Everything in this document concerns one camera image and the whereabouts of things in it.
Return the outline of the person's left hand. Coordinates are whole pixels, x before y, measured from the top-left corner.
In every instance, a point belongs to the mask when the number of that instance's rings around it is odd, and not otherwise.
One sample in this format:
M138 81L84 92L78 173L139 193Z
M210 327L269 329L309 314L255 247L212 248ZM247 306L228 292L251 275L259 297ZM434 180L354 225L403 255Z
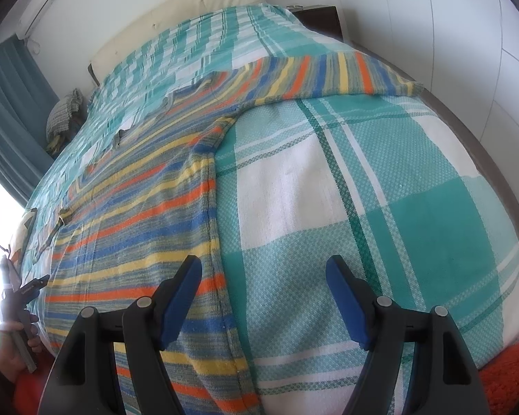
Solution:
M27 342L29 349L35 353L43 350L42 341L36 326L39 318L30 314L30 331L33 337ZM17 321L4 321L0 326L0 372L8 381L15 383L20 373L26 368L18 347L13 339L13 332L23 331L23 324Z

